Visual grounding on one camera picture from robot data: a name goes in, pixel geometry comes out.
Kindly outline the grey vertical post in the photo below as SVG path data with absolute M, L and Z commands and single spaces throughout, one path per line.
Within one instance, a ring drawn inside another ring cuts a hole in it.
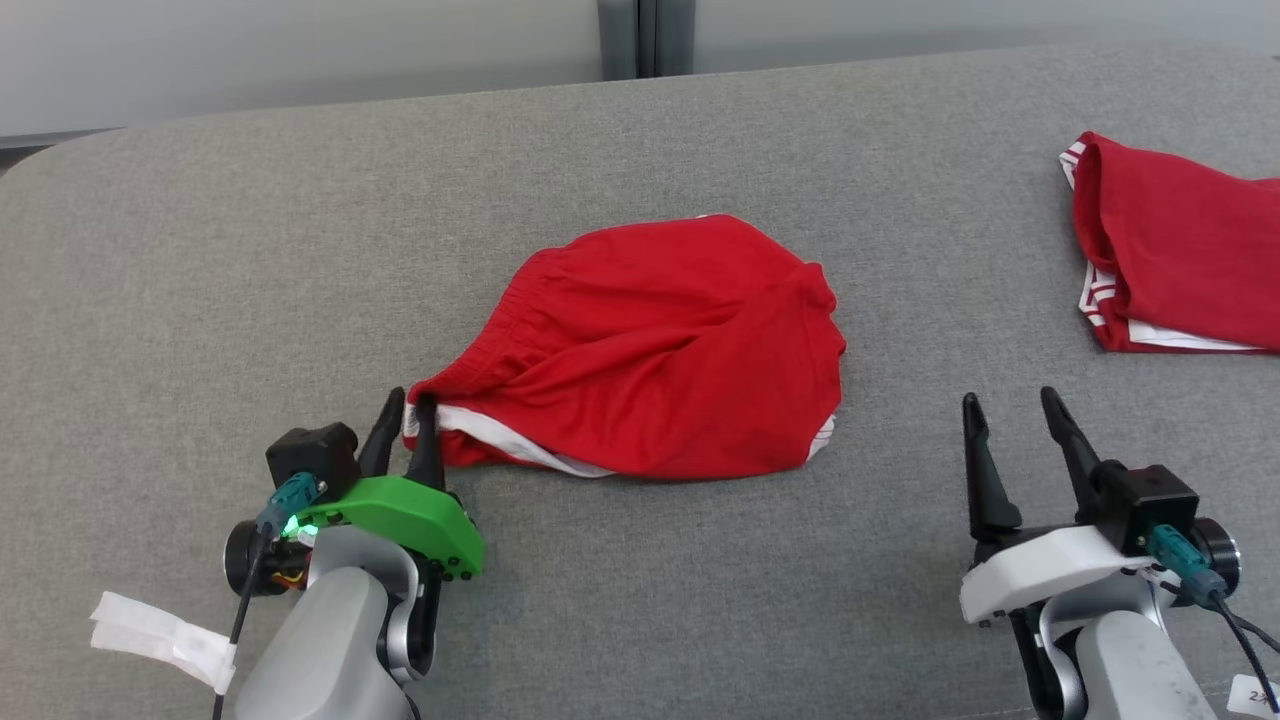
M 595 0 L 605 81 L 694 70 L 698 0 Z

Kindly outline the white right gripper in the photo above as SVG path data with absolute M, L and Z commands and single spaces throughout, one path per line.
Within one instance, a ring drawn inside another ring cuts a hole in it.
M 1129 473 L 1123 462 L 1103 460 L 1076 424 L 1056 388 L 1044 386 L 1039 401 L 1050 436 L 1060 447 L 1076 501 L 1075 523 L 1120 527 L 1126 505 L 1117 492 Z M 970 537 L 992 544 L 1016 533 L 1023 518 L 1009 498 L 989 451 L 989 424 L 977 393 L 963 397 L 963 446 Z M 1126 556 L 1094 527 L 1052 530 L 974 566 L 960 587 L 966 624 L 978 624 L 1103 580 L 1124 569 L 1148 568 L 1149 555 Z

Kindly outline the red white basketball jersey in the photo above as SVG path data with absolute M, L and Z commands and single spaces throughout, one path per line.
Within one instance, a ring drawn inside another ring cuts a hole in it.
M 1280 177 L 1094 132 L 1059 161 L 1085 260 L 1076 306 L 1103 350 L 1280 355 Z

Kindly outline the grey fabric sofa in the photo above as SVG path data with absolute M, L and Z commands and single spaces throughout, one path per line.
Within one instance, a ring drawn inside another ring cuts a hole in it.
M 1053 386 L 1164 464 L 1280 637 L 1280 359 L 1103 354 L 1059 154 L 1093 129 L 1280 177 L 1280 61 L 1062 45 L 247 111 L 78 138 L 0 177 L 0 720 L 209 720 L 93 650 L 105 591 L 227 632 L 228 530 L 292 427 L 365 432 L 534 252 L 728 213 L 819 263 L 847 341 L 831 445 L 705 484 L 451 474 L 489 550 L 415 687 L 443 720 L 1032 720 L 963 621 L 961 398 L 1030 525 L 1075 503 Z

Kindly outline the red shorts white stripes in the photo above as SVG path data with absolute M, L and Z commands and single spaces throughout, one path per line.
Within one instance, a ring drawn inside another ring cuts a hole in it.
M 790 471 L 833 438 L 847 343 L 819 263 L 726 214 L 535 252 L 474 342 L 410 388 L 451 468 L 718 480 Z

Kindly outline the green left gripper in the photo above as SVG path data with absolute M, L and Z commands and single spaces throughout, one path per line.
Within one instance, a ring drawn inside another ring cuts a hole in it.
M 404 442 L 413 441 L 410 464 L 404 477 L 387 475 L 403 418 Z M 406 402 L 404 388 L 392 388 L 357 464 L 364 479 L 343 498 L 300 511 L 298 525 L 358 527 L 439 562 L 444 574 L 456 579 L 483 573 L 485 544 L 479 529 L 460 501 L 447 493 L 433 395 Z

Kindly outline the white tape tag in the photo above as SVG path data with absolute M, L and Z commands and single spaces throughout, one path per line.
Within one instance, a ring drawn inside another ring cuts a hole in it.
M 225 694 L 236 675 L 237 644 L 229 637 L 189 624 L 177 615 L 105 592 L 90 615 L 90 644 L 152 659 L 179 669 L 215 694 Z

